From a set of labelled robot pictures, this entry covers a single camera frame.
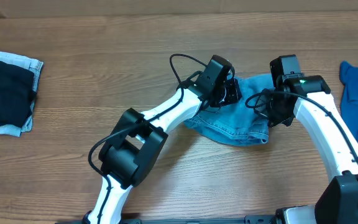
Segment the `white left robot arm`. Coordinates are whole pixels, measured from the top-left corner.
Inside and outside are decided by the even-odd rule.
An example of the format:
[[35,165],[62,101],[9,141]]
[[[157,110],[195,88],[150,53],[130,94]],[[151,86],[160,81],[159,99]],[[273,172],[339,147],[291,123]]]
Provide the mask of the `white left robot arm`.
[[214,83],[206,98],[203,90],[201,84],[187,79],[161,105],[141,113],[129,108],[111,134],[91,148],[91,152],[100,150],[101,167],[88,162],[101,175],[102,187],[94,209],[84,215],[82,223],[119,223],[129,192],[147,177],[169,132],[209,106],[230,105],[242,97],[235,78]]

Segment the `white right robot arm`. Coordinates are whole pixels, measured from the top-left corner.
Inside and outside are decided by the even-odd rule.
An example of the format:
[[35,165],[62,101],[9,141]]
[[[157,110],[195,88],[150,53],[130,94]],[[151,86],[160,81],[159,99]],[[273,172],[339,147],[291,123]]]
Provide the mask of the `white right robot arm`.
[[279,208],[274,223],[358,223],[358,142],[339,114],[321,76],[274,75],[260,113],[270,126],[297,119],[307,130],[328,174],[316,204]]

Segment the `light blue denim jeans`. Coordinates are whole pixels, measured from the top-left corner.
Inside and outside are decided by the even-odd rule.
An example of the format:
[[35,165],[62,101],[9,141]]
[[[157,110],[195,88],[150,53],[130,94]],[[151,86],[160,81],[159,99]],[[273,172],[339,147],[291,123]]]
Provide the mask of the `light blue denim jeans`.
[[265,88],[273,88],[272,76],[265,73],[237,80],[242,93],[238,103],[223,106],[218,110],[201,111],[195,117],[184,121],[184,124],[187,128],[221,144],[265,144],[269,141],[268,121],[247,108],[246,99]]

